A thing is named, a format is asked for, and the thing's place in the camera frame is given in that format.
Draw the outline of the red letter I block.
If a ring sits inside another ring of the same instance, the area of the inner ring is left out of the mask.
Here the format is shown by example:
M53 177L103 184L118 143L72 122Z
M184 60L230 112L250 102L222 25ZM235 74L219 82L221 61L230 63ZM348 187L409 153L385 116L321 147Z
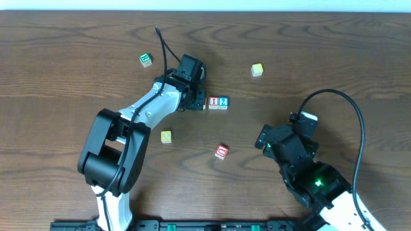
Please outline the red letter I block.
M210 96L208 101L208 108L210 110L218 110L219 97Z

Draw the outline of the blue number 2 block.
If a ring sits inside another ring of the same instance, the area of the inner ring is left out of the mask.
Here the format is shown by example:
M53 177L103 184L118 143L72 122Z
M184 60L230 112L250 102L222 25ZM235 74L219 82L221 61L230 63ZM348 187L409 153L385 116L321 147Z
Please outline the blue number 2 block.
M229 106L229 98L228 97L219 97L218 98L218 109L219 110L227 110Z

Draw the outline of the yellow top block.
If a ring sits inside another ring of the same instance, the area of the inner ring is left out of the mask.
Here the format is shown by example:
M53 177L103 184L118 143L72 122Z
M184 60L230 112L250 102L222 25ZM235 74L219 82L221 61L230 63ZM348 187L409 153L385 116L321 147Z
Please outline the yellow top block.
M253 77L261 76L263 74L262 64L253 64L251 67L251 74Z

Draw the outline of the red letter A block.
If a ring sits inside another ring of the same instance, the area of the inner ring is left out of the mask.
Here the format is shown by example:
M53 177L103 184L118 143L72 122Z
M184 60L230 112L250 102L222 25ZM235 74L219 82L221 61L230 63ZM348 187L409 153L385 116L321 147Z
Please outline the red letter A block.
M207 98L204 98L203 110L206 109L206 105L207 105Z

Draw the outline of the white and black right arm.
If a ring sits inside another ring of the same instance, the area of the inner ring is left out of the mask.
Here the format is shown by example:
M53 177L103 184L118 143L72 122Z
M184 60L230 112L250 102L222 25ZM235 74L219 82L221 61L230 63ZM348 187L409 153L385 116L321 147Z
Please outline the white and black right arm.
M312 213L297 223L299 230L384 230L360 198L359 210L351 184L332 166L314 161L319 144L301 135L290 125L264 125L255 147L275 160L283 182ZM361 220L369 222L367 228Z

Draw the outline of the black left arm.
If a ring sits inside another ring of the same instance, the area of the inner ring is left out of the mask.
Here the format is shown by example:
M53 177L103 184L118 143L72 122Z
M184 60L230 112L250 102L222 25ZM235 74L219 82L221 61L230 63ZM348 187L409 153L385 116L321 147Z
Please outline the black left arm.
M150 133L178 109L203 110L206 71L188 74L169 69L133 105L96 115L78 161L78 172L98 200L102 230L128 230L132 223L129 192L145 158Z

